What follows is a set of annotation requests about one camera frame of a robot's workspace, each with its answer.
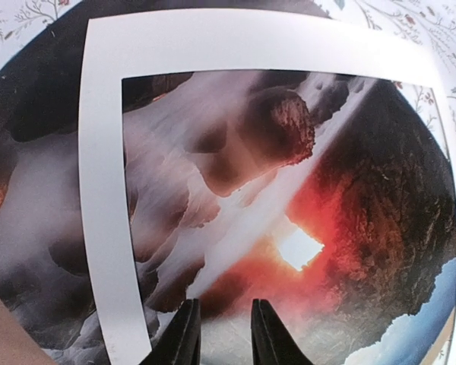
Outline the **white mat board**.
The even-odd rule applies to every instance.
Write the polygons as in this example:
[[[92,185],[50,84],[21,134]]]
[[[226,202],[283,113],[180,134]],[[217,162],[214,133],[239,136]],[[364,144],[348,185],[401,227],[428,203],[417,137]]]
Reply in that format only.
[[[432,88],[456,195],[454,123],[433,57],[417,44],[279,11],[193,8],[92,19],[78,116],[81,213],[93,297],[114,364],[137,364],[150,352],[125,198],[122,80],[247,68],[328,71]],[[447,361],[456,364],[456,310]]]

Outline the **dark red blue photo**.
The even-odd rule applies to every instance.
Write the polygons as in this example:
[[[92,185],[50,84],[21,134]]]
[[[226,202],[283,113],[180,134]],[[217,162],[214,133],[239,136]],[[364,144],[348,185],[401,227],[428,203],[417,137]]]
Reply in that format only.
[[[87,22],[134,1],[16,1],[0,71],[0,300],[50,360],[111,364],[81,220]],[[455,305],[447,154],[385,79],[187,71],[122,87],[122,213],[141,326],[201,301],[204,364],[250,361],[269,300],[317,364],[418,364]]]

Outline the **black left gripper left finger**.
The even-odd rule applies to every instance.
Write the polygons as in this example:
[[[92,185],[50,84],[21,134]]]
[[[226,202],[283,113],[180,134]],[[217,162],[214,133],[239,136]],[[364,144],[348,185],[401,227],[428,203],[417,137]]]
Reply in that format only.
[[[145,365],[196,365],[201,354],[201,314],[197,299],[183,302],[154,349],[144,358]]]

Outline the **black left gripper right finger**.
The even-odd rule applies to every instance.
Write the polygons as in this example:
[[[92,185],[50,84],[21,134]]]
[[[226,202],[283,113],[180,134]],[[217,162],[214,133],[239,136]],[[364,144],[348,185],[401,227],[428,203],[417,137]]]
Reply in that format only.
[[[268,300],[252,301],[251,333],[253,364],[313,365]]]

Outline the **brown cardboard backing board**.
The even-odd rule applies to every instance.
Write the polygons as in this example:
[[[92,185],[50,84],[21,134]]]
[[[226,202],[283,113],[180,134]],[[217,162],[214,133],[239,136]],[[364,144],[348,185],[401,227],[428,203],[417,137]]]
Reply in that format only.
[[[55,364],[0,301],[0,364]]]

